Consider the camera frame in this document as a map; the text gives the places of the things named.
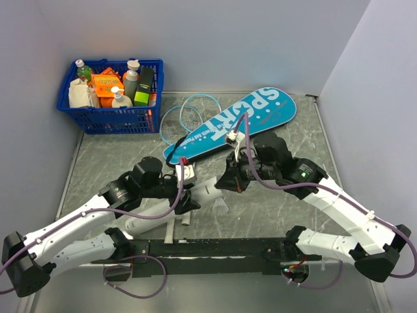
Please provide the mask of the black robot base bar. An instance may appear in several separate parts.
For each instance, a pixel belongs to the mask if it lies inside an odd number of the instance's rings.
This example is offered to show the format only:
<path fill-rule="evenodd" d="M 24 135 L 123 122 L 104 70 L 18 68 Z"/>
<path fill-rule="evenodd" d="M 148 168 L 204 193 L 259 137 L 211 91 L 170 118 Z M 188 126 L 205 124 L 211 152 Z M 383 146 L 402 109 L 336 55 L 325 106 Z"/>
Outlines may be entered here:
<path fill-rule="evenodd" d="M 261 273 L 280 275 L 281 267 L 300 261 L 319 261 L 320 256 L 304 257 L 283 238 L 183 239 L 172 244 L 162 239 L 132 239 L 124 254 L 139 256 L 133 261 L 133 277 L 162 274 L 158 258 L 169 275 Z"/>

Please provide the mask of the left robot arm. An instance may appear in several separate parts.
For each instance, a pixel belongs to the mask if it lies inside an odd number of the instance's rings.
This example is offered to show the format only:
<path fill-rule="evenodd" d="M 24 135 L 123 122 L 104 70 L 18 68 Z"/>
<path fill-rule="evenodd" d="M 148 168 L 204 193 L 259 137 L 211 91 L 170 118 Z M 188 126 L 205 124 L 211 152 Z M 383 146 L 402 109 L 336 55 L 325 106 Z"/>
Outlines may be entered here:
<path fill-rule="evenodd" d="M 147 156 L 69 215 L 26 235 L 10 233 L 1 255 L 1 272 L 12 284 L 10 291 L 27 297 L 42 289 L 53 275 L 78 265 L 125 260 L 128 239 L 120 229 L 108 229 L 86 241 L 82 237 L 123 215 L 154 222 L 198 209 L 186 189 L 195 179 L 194 166 L 185 158 L 175 166 L 173 175 L 163 176 L 160 160 Z"/>

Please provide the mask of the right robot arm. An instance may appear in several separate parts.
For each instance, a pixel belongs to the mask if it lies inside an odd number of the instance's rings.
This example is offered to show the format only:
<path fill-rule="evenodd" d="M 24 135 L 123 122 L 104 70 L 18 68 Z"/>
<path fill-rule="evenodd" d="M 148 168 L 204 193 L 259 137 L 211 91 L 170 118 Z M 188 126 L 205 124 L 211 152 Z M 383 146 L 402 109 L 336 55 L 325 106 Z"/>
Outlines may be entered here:
<path fill-rule="evenodd" d="M 330 235 L 295 226 L 285 238 L 284 251 L 289 258 L 333 258 L 354 265 L 359 273 L 375 282 L 385 282 L 393 276 L 400 252 L 410 237 L 406 226 L 393 226 L 378 219 L 316 163 L 293 156 L 285 140 L 273 132 L 254 139 L 254 156 L 249 156 L 249 149 L 243 146 L 243 133 L 231 130 L 225 140 L 235 150 L 226 158 L 225 172 L 215 184 L 217 189 L 241 193 L 252 181 L 273 181 L 274 188 L 314 206 L 348 233 Z"/>

